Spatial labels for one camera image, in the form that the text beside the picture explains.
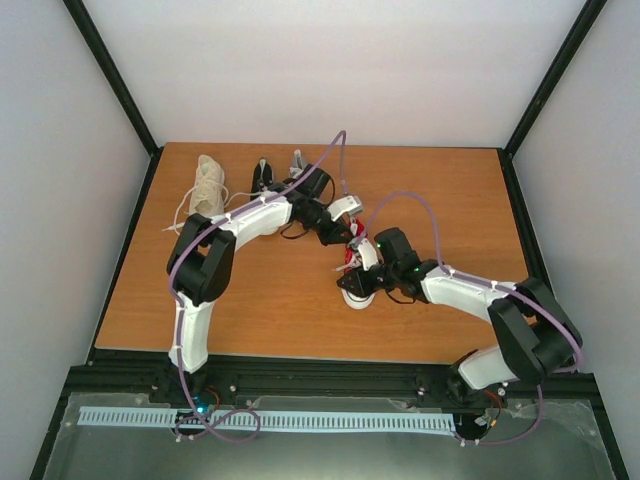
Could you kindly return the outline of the red canvas sneaker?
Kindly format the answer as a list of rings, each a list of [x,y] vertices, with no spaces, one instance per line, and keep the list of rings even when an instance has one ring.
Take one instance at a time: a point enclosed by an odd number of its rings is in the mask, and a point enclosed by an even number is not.
[[[379,266],[376,248],[369,241],[363,223],[355,217],[348,222],[353,238],[345,246],[342,276],[337,285],[345,303],[355,310],[367,308],[375,297],[375,273]]]

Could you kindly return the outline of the white shoelace of red shoe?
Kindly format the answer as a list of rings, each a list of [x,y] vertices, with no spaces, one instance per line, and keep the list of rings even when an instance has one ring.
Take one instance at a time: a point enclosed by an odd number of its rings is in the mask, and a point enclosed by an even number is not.
[[[365,229],[364,224],[356,217],[349,220],[349,229],[354,238],[358,237]],[[345,247],[345,258],[342,265],[334,269],[335,272],[348,272],[361,266],[361,255],[350,245]]]

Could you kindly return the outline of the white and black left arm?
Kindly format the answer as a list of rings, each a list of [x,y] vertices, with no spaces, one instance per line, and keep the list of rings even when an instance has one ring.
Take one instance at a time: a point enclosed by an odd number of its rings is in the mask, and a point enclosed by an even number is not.
[[[275,183],[248,203],[212,219],[189,216],[170,255],[169,288],[176,303],[171,362],[181,369],[172,388],[186,402],[201,400],[208,378],[198,371],[208,359],[207,339],[216,300],[227,289],[237,250],[291,224],[316,233],[324,246],[347,244],[353,234],[340,214],[320,201],[330,174],[307,166],[296,179]]]

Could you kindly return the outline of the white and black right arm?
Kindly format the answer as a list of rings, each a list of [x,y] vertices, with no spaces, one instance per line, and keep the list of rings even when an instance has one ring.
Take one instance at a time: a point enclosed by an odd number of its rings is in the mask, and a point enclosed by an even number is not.
[[[379,291],[399,290],[411,302],[451,307],[491,325],[496,345],[453,367],[448,383],[458,395],[513,381],[539,385],[581,359],[579,332],[536,278],[490,281],[435,259],[421,260],[398,228],[354,242],[353,251],[355,265],[337,282],[353,308],[367,307]]]

